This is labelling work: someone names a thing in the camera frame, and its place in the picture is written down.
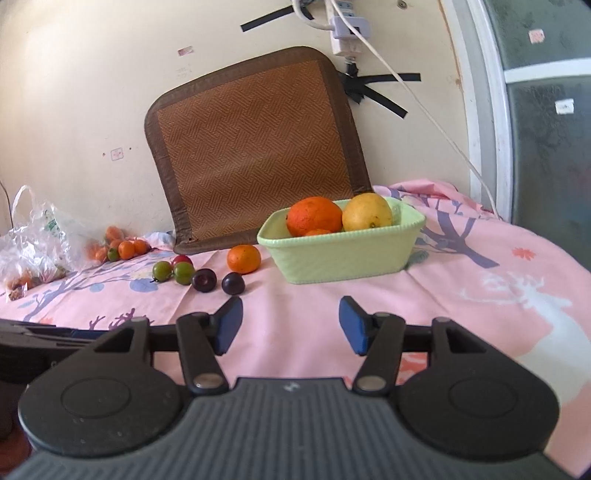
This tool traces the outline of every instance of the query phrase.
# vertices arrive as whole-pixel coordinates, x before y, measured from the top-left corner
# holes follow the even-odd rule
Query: white cable
[[[301,10],[300,0],[291,0],[291,5],[294,8],[294,12],[296,17],[302,20],[305,24],[311,26],[312,28],[316,28],[318,30],[334,30],[335,28],[332,25],[321,25],[319,23],[313,22],[312,20],[308,19],[304,12]]]
[[[492,193],[489,190],[488,186],[486,186],[486,183],[484,182],[482,176],[480,175],[480,173],[478,172],[478,170],[476,169],[476,167],[474,165],[472,165],[472,162],[468,159],[467,156],[464,155],[464,152],[460,150],[460,147],[457,146],[457,144],[449,137],[449,135],[445,132],[445,130],[437,123],[437,121],[433,118],[433,116],[429,113],[429,110],[427,110],[427,108],[421,103],[421,101],[417,98],[417,96],[414,94],[414,92],[410,89],[410,87],[404,82],[404,80],[402,80],[402,78],[400,78],[400,75],[398,73],[396,73],[394,71],[394,69],[388,64],[387,61],[385,61],[382,56],[378,53],[378,51],[372,46],[371,43],[369,43],[358,31],[356,28],[354,28],[349,21],[347,20],[347,18],[343,15],[343,12],[340,10],[339,6],[336,3],[336,0],[326,0],[326,1],[330,1],[333,4],[333,7],[335,8],[335,11],[339,14],[339,17],[341,17],[343,19],[343,22],[345,23],[345,25],[347,25],[347,27],[351,30],[351,32],[353,32],[355,34],[355,36],[360,39],[367,48],[369,48],[369,51],[371,51],[371,53],[373,53],[375,55],[375,57],[381,61],[384,66],[388,69],[388,71],[394,75],[394,77],[398,80],[398,83],[400,83],[404,89],[410,94],[410,96],[414,99],[414,101],[417,103],[417,105],[421,108],[421,110],[423,111],[423,113],[425,115],[427,115],[427,118],[431,121],[431,123],[433,125],[435,125],[435,127],[437,127],[437,129],[441,132],[441,134],[443,135],[443,138],[445,138],[447,140],[447,142],[452,146],[452,148],[458,153],[458,155],[460,155],[460,157],[462,158],[462,160],[464,162],[466,162],[466,164],[468,165],[468,167],[470,168],[470,170],[472,171],[472,173],[476,176],[476,178],[480,181],[480,183],[482,184],[482,186],[484,187],[486,194],[488,195],[488,199],[491,201],[491,206],[492,206],[492,211],[494,212],[495,216],[499,219],[499,212],[496,209],[496,203],[492,198]]]

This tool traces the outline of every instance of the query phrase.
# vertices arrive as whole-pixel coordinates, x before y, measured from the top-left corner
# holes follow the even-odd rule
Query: electrical cord
[[[2,190],[4,190],[4,194],[6,195],[6,200],[8,202],[8,214],[10,215],[10,226],[11,228],[14,228],[14,221],[12,220],[12,211],[11,211],[11,205],[10,205],[10,197],[8,196],[8,192],[6,191],[6,187],[4,186],[4,184],[0,181],[0,187],[2,187]]]
[[[369,51],[371,53],[374,54],[374,56],[384,64],[384,66],[388,69],[388,71],[394,75],[394,77],[398,80],[398,82],[404,87],[404,89],[408,92],[408,94],[413,98],[413,100],[417,103],[417,105],[420,107],[420,109],[423,111],[423,113],[427,116],[427,118],[431,121],[431,123],[433,125],[435,125],[435,127],[441,132],[441,134],[443,135],[443,138],[445,138],[445,140],[447,140],[447,142],[452,146],[452,148],[458,153],[458,155],[460,155],[460,158],[468,165],[468,167],[470,168],[471,172],[476,176],[476,178],[480,181],[480,183],[482,184],[482,187],[485,189],[486,194],[488,196],[488,199],[491,201],[491,206],[492,206],[492,211],[495,214],[495,217],[497,219],[500,219],[499,217],[499,212],[496,209],[496,203],[492,198],[492,193],[489,190],[488,186],[486,185],[486,183],[484,182],[484,179],[482,178],[482,176],[480,175],[480,173],[478,172],[478,170],[476,169],[476,167],[474,165],[472,165],[472,162],[468,159],[467,156],[464,155],[464,152],[461,151],[460,147],[457,146],[457,144],[449,137],[449,135],[445,132],[445,130],[439,125],[439,123],[437,123],[437,121],[433,118],[433,116],[429,113],[429,110],[427,110],[427,108],[421,103],[421,101],[418,99],[418,97],[414,94],[414,92],[410,89],[410,87],[406,84],[406,82],[404,82],[404,80],[400,77],[400,75],[398,73],[396,73],[394,71],[394,69],[388,64],[387,61],[385,61],[382,56],[378,53],[378,51],[373,47],[373,45],[371,43],[369,43],[358,31],[355,27],[353,27],[351,25],[351,23],[347,20],[347,18],[343,15],[343,12],[340,10],[336,0],[325,0],[327,2],[331,2],[333,4],[333,7],[335,9],[335,11],[337,12],[337,14],[339,15],[339,17],[341,17],[341,19],[343,20],[343,22],[345,23],[345,25],[347,25],[347,27],[349,28],[349,30],[351,30],[351,32],[354,33],[354,35],[361,40],[361,42],[364,43],[364,45],[369,48]]]
[[[321,25],[319,23],[313,22],[312,20],[308,19],[304,12],[301,10],[300,0],[291,0],[291,5],[294,8],[294,13],[296,17],[302,20],[306,25],[312,28],[316,28],[317,30],[334,30],[335,28],[332,25]]]

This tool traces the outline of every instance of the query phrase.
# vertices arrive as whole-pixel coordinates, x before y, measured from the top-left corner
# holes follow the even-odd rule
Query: cream wall
[[[356,0],[372,42],[467,150],[461,82],[437,0]],[[307,45],[330,54],[328,33],[295,15],[243,33],[240,25],[288,0],[0,0],[0,179],[11,197],[27,183],[92,227],[173,227],[144,116],[162,93],[250,57]],[[322,2],[312,6],[315,17]],[[177,50],[193,46],[179,57]],[[332,57],[342,69],[340,59]],[[385,69],[367,51],[360,74]],[[374,183],[419,177],[469,192],[469,173],[400,85],[376,90],[409,110],[402,120],[370,100],[352,104]],[[124,158],[112,161],[121,147]],[[7,209],[0,207],[0,233]]]

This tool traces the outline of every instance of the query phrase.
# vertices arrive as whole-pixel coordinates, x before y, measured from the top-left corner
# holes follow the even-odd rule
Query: metal screw
[[[377,375],[367,375],[357,380],[357,386],[366,392],[377,392],[386,386],[386,381]]]
[[[193,379],[193,383],[197,388],[205,388],[211,390],[223,385],[223,378],[218,374],[201,374]]]

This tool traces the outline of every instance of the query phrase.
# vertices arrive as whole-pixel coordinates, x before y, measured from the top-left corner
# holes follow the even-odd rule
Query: red cherry tomato
[[[176,257],[174,257],[174,259],[171,263],[174,268],[174,266],[177,263],[181,263],[181,262],[186,262],[186,263],[190,263],[191,265],[193,265],[193,262],[191,262],[191,259],[187,255],[177,255]]]

